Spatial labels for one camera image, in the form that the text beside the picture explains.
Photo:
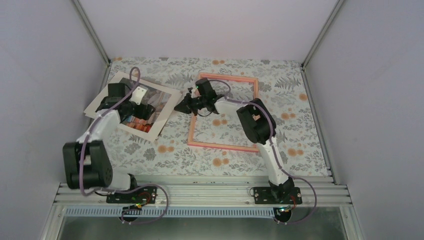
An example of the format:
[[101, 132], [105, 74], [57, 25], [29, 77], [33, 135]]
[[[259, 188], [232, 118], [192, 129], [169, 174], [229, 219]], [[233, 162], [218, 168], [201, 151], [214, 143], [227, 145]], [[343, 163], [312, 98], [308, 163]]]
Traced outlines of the orange pink wooden frame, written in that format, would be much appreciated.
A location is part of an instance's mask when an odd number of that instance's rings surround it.
[[[198, 79], [207, 78], [212, 80], [220, 80], [224, 81], [224, 83], [227, 82], [237, 82], [237, 83], [248, 83], [253, 85], [253, 98], [259, 97], [259, 80], [256, 77], [246, 77], [246, 76], [234, 76], [234, 75], [224, 75], [224, 74], [216, 74], [216, 73], [206, 73], [206, 72], [200, 72], [198, 74]], [[220, 99], [218, 102], [220, 105], [218, 106], [219, 114], [225, 114], [226, 117], [236, 117], [236, 106], [238, 106], [236, 103], [229, 103], [228, 104], [222, 104], [222, 102], [225, 99]], [[229, 150], [229, 151], [242, 151], [242, 152], [252, 152], [257, 153], [259, 152], [259, 149], [256, 147], [255, 144], [252, 146], [238, 146], [238, 145], [229, 145], [229, 144], [220, 144], [220, 143], [209, 143], [209, 142], [200, 142], [194, 140], [194, 134], [195, 134], [195, 126], [197, 117], [199, 117], [200, 114], [197, 116], [191, 117], [189, 132], [188, 132], [188, 139], [187, 139], [187, 145], [191, 147], [202, 147], [202, 148], [212, 148], [212, 149], [221, 149], [221, 150]]]

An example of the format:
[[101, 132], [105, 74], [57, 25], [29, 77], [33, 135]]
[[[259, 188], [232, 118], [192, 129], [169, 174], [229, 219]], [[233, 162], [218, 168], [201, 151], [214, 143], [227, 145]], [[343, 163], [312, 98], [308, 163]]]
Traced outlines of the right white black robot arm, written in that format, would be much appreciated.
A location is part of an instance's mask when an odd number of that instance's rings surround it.
[[278, 151], [276, 123], [259, 98], [236, 100], [227, 91], [218, 94], [211, 80], [202, 78], [188, 88], [187, 94], [174, 110], [198, 116], [199, 111], [207, 109], [211, 114], [236, 114], [245, 136], [259, 149], [268, 172], [270, 195], [274, 202], [284, 203], [290, 197], [295, 184], [293, 177], [283, 168], [282, 157]]

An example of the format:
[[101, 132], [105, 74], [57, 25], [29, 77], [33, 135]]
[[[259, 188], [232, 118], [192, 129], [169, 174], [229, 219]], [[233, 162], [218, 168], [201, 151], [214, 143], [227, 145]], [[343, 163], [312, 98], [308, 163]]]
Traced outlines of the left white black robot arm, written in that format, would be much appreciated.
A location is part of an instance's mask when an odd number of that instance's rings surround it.
[[109, 150], [105, 144], [112, 132], [128, 117], [148, 120], [156, 110], [142, 103], [147, 89], [129, 87], [125, 83], [110, 83], [107, 95], [95, 110], [95, 119], [75, 141], [62, 148], [66, 183], [70, 189], [81, 190], [87, 196], [93, 191], [110, 189], [119, 191], [124, 201], [131, 203], [139, 197], [136, 179], [130, 173], [113, 170]]

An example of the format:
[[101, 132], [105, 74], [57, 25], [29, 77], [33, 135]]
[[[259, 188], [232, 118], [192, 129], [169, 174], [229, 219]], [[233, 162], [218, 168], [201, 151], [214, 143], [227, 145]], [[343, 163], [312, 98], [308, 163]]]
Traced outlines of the cat and books photo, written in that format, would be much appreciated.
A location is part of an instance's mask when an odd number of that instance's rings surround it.
[[113, 84], [123, 84], [124, 94], [127, 94], [133, 86], [147, 89], [147, 93], [143, 97], [141, 104], [150, 104], [154, 106], [155, 112], [149, 120], [130, 116], [126, 121], [121, 122], [117, 126], [113, 126], [111, 129], [113, 131], [121, 129], [147, 141], [156, 140], [165, 123], [171, 116], [174, 107], [177, 105], [177, 101], [181, 98], [181, 91], [143, 79], [140, 79], [139, 82], [136, 83], [136, 80], [130, 80], [130, 75], [128, 73], [119, 71], [83, 111], [87, 117], [92, 119], [96, 118], [96, 111], [101, 106], [103, 99], [109, 94]]

